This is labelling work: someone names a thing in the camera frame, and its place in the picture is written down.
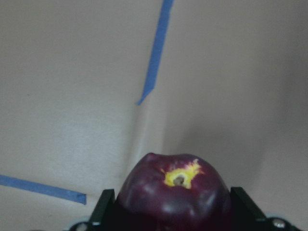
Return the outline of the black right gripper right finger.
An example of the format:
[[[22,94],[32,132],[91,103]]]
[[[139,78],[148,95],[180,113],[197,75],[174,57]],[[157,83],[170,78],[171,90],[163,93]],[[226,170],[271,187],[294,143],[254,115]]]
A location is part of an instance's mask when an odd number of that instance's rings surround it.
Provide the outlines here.
[[[231,187],[235,231],[264,231],[267,218],[242,187]]]

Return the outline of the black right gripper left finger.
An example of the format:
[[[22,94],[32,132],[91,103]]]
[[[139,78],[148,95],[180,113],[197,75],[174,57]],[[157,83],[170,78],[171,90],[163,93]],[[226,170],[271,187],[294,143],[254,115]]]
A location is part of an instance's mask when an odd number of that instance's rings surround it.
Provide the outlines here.
[[[90,231],[108,230],[114,202],[114,189],[103,190],[89,219]]]

